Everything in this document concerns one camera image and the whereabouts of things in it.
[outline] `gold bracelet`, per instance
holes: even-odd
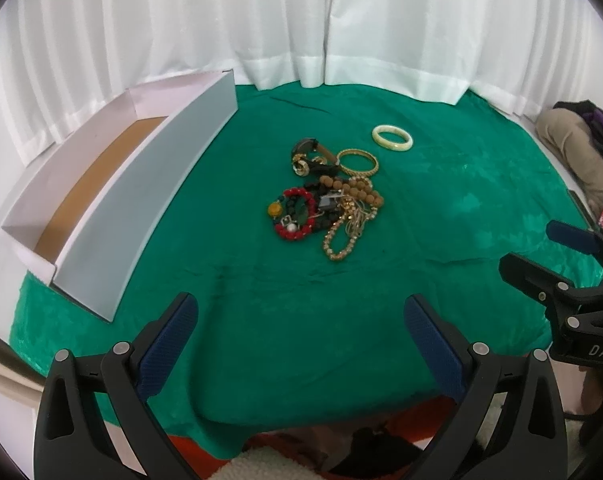
[[[341,158],[344,155],[363,156],[364,158],[367,158],[374,164],[374,168],[372,170],[368,170],[368,171],[351,170],[350,168],[345,167],[344,164],[341,163]],[[368,152],[365,152],[364,150],[356,150],[356,149],[341,150],[337,154],[337,165],[341,166],[341,170],[345,174],[350,175],[350,176],[359,176],[359,177],[363,177],[363,178],[368,177],[368,176],[373,176],[375,173],[377,173],[379,171],[379,160],[377,160],[377,157],[374,156],[373,153],[368,153]]]

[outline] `green cloth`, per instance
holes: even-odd
[[[581,285],[601,276],[594,260],[546,239],[550,219],[584,225],[565,184],[525,131],[472,92],[454,107],[355,85],[237,94],[239,111],[170,203],[112,324],[25,279],[10,342],[38,371],[60,348],[86,355],[132,340],[191,292],[198,326],[149,404],[166,432],[230,458],[258,431],[434,396],[403,325],[412,293],[471,342],[524,354],[549,344],[549,327],[542,307],[502,283],[499,258],[516,251]],[[380,123],[408,130],[415,146],[377,146]],[[302,183],[290,163],[302,137],[379,157],[373,182],[386,204],[343,262],[324,255],[322,235],[281,240],[266,215]]]

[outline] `blue gripper pad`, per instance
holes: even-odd
[[[137,395],[146,402],[157,395],[197,325],[197,300],[186,295],[140,361]]]
[[[597,254],[599,252],[594,233],[557,220],[548,222],[546,236],[553,242],[570,247],[582,254]]]
[[[411,296],[404,305],[404,323],[428,365],[441,393],[459,403],[466,394],[463,364],[437,325],[422,307],[422,298]]]

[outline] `open box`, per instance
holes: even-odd
[[[232,72],[128,89],[57,147],[0,237],[42,282],[112,321],[153,229],[236,110]]]

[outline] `gold necklace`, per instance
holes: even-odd
[[[324,237],[323,243],[323,250],[326,253],[326,256],[328,256],[333,262],[343,260],[353,252],[355,242],[361,236],[361,233],[363,233],[363,228],[366,225],[366,222],[373,220],[377,216],[376,207],[366,210],[363,205],[360,205],[360,203],[358,203],[354,198],[349,196],[344,196],[342,198],[341,205],[344,209],[344,213],[328,230],[328,233],[326,233],[326,236]],[[330,248],[330,243],[335,237],[335,234],[337,234],[339,228],[346,221],[345,233],[349,237],[348,243],[346,244],[345,248],[339,251],[339,253],[335,253],[335,251]]]

